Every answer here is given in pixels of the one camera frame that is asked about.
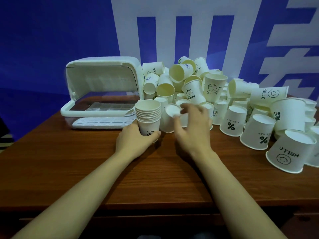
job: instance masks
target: forearm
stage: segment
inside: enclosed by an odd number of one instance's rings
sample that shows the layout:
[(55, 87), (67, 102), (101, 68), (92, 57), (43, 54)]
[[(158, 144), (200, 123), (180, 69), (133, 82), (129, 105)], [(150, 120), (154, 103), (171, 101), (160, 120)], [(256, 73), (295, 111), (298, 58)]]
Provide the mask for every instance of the forearm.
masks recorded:
[(13, 238), (78, 238), (130, 162), (127, 155), (114, 154)]
[(233, 238), (286, 238), (213, 151), (196, 159)]

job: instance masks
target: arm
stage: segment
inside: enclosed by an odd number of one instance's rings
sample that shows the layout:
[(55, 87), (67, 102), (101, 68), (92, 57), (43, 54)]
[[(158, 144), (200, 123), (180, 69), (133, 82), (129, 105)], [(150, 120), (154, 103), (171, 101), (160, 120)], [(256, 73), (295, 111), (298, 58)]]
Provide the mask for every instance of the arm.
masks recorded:
[(182, 129), (179, 118), (175, 117), (176, 138), (203, 174), (232, 237), (286, 238), (212, 151), (207, 110), (191, 104), (183, 105), (183, 113), (189, 113), (188, 127)]
[(118, 176), (159, 136), (160, 132), (142, 136), (136, 120), (124, 127), (117, 138), (115, 153), (13, 238), (78, 238)]

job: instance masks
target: cup storage box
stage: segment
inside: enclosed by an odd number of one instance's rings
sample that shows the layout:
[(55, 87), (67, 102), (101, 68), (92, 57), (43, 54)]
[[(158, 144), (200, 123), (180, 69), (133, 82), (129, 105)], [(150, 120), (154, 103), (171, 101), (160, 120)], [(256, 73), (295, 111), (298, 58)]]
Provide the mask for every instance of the cup storage box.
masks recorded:
[(61, 115), (72, 128), (114, 129), (131, 124), (144, 100), (142, 66), (134, 57), (90, 57), (66, 65), (70, 101)]

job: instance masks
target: person's left arm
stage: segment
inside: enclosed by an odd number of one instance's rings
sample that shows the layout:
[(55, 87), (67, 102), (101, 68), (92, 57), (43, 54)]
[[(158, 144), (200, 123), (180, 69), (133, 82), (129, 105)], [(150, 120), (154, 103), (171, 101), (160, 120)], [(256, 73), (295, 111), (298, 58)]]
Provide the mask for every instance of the person's left arm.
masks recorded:
[(14, 235), (17, 238), (78, 238), (123, 170), (160, 136), (142, 136), (137, 121), (123, 128), (115, 153)]

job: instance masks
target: wood grain surface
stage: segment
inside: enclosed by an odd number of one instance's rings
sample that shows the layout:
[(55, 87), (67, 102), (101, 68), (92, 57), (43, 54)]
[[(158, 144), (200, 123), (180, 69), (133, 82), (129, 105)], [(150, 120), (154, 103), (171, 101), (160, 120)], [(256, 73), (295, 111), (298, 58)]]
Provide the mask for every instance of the wood grain surface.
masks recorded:
[[(120, 131), (72, 130), (58, 112), (0, 155), (0, 211), (42, 210), (114, 152)], [(274, 168), (265, 151), (211, 131), (212, 148), (261, 206), (318, 205), (319, 169), (300, 174)], [(206, 209), (214, 207), (196, 171), (175, 142), (162, 137), (118, 178), (101, 208)]]

